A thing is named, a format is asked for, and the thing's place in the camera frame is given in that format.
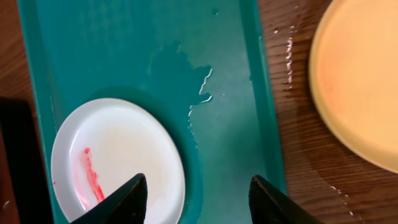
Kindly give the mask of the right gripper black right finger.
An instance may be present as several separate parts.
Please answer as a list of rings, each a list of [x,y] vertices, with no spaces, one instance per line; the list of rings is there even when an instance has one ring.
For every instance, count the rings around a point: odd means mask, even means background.
[[[322,224],[260,175],[251,179],[249,208],[253,224]]]

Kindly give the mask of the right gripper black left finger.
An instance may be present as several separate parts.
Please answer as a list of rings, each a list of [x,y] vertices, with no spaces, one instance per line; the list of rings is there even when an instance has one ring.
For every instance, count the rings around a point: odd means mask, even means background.
[[[147,196],[146,177],[138,173],[71,224],[143,224]]]

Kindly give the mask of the light blue plate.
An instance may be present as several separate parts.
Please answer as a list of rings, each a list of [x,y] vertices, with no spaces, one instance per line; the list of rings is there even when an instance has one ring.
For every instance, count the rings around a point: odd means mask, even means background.
[[[146,223],[177,223],[185,178],[177,148],[165,128],[128,101],[100,98],[73,111],[52,148],[57,202],[70,222],[88,213],[136,174],[148,186]]]

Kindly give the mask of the yellow plate back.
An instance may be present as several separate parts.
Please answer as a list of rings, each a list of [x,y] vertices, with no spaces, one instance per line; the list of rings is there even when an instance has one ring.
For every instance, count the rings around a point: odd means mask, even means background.
[[[313,39],[308,78],[328,129],[397,172],[397,0],[333,0]]]

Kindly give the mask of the black tray with brown water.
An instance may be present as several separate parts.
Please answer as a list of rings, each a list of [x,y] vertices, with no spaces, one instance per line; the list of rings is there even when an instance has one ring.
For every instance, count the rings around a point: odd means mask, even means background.
[[[29,104],[1,98],[1,223],[53,223]]]

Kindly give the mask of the teal plastic tray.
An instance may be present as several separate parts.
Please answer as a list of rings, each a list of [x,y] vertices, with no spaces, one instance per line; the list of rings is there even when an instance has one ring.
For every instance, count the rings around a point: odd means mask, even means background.
[[[45,167],[67,116],[112,97],[153,114],[186,173],[182,223],[250,223],[249,184],[285,191],[256,1],[19,1]]]

